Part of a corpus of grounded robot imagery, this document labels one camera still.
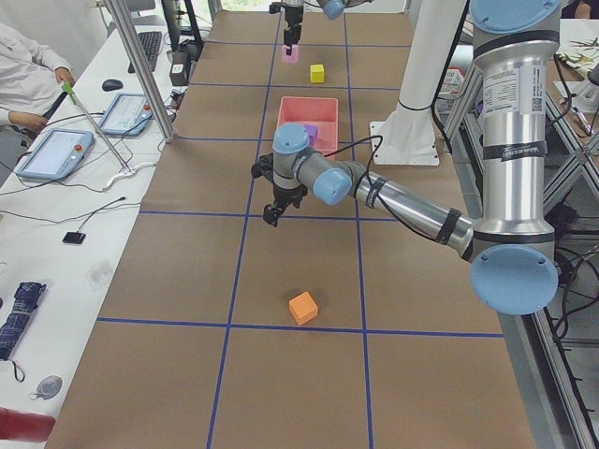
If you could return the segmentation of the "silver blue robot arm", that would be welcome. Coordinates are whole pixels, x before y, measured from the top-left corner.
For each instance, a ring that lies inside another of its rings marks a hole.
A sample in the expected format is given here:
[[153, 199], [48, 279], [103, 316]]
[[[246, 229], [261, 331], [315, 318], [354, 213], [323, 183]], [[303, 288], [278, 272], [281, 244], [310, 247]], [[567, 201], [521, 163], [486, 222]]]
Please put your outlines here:
[[283, 0], [272, 1], [269, 4], [269, 14], [278, 14], [282, 12], [286, 22], [284, 29], [284, 45], [291, 50], [294, 45], [300, 43], [301, 29], [305, 6], [315, 4], [328, 19], [335, 20], [342, 13], [351, 7], [357, 7], [364, 4], [364, 1], [343, 1], [343, 0]]
[[544, 309], [555, 297], [554, 230], [544, 213], [547, 154], [546, 67], [560, 44], [558, 1], [425, 1], [396, 108], [371, 125], [370, 160], [378, 165], [435, 166], [435, 100], [466, 19], [474, 23], [467, 100], [483, 102], [480, 168], [457, 165], [466, 211], [444, 206], [374, 172], [337, 161], [309, 142], [298, 124], [280, 126], [272, 152], [252, 166], [273, 201], [276, 225], [288, 207], [313, 194], [328, 205], [347, 197], [380, 210], [424, 239], [454, 249], [471, 265], [477, 297], [510, 315]]

